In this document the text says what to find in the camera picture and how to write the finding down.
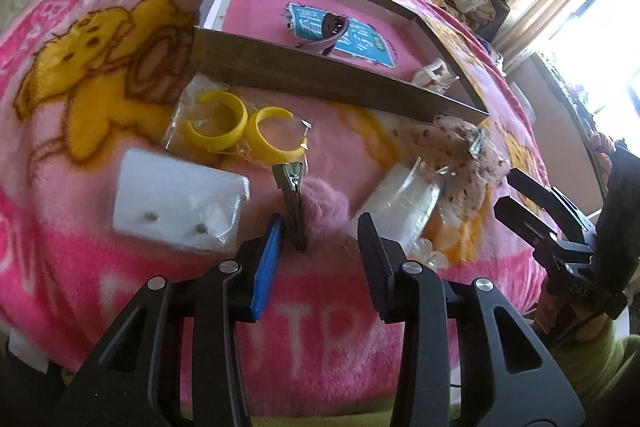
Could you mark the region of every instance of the pink fleece blanket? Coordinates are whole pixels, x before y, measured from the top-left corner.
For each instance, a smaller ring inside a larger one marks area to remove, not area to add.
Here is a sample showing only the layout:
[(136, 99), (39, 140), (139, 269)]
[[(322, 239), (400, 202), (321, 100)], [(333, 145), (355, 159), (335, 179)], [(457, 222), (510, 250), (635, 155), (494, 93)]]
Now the pink fleece blanket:
[[(110, 225), (123, 153), (158, 146), (188, 81), (200, 1), (39, 0), (0, 38), (0, 319), (70, 369), (147, 279), (197, 277), (219, 259)], [(492, 141), (546, 182), (520, 105), (472, 35), (427, 0), (394, 1), (430, 24), (476, 84)], [(353, 215), (396, 161), (385, 132), (357, 108), (270, 97), (313, 122), (310, 175), (344, 194)], [(257, 217), (244, 220), (241, 235), (261, 234), (283, 210), (270, 172), (239, 161), (220, 167), (250, 179)], [(496, 198), (509, 191), (497, 187), (462, 224), (442, 275), (489, 277), (524, 309), (541, 271), (493, 217)], [(385, 326), (373, 311), (354, 245), (329, 237), (306, 255), (287, 245), (263, 320), (239, 330), (252, 413), (320, 415), (392, 396), (401, 335), (401, 325)]]

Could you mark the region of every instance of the pink fuzzy pompom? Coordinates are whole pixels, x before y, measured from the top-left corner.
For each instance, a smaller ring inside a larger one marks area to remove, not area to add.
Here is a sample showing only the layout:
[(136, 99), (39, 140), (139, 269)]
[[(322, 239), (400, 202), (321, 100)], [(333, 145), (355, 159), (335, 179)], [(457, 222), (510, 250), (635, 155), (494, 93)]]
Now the pink fuzzy pompom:
[(302, 207), (309, 247), (345, 229), (349, 222), (347, 197), (320, 178), (303, 179)]

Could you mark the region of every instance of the white card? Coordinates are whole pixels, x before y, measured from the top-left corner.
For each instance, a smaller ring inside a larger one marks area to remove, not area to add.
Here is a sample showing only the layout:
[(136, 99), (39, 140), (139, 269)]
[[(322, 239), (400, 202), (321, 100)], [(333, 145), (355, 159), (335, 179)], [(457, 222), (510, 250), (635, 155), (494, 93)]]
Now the white card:
[(249, 180), (142, 149), (122, 159), (113, 228), (183, 248), (235, 251)]

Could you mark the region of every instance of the yellow hoop earring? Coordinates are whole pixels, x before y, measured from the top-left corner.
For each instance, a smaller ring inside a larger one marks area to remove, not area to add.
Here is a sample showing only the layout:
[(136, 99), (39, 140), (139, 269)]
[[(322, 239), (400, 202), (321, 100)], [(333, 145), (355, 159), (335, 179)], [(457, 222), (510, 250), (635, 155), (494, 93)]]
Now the yellow hoop earring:
[(194, 146), (212, 152), (221, 152), (238, 143), (244, 133), (247, 122), (247, 111), (244, 103), (236, 95), (226, 91), (209, 91), (201, 94), (196, 100), (198, 103), (220, 102), (233, 112), (236, 117), (236, 125), (231, 131), (219, 136), (205, 136), (193, 128), (191, 122), (185, 122), (182, 132)]
[(305, 153), (306, 137), (303, 138), (302, 144), (297, 149), (292, 151), (283, 151), (275, 148), (273, 145), (267, 142), (258, 129), (258, 124), (266, 118), (279, 117), (289, 120), (293, 118), (293, 114), (284, 109), (283, 107), (264, 107), (261, 110), (254, 112), (247, 123), (246, 130), (244, 131), (244, 138), (251, 147), (255, 156), (264, 161), (265, 163), (290, 163), (300, 158)]

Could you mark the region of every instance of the wall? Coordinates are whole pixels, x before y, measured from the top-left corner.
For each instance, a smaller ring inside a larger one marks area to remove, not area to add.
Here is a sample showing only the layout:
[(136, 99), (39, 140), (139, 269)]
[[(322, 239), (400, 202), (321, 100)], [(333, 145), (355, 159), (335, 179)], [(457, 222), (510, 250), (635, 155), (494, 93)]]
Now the wall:
[(587, 216), (602, 207), (602, 195), (593, 166), (574, 122), (551, 90), (532, 58), (508, 76), (536, 113), (533, 133), (545, 162), (549, 181)]

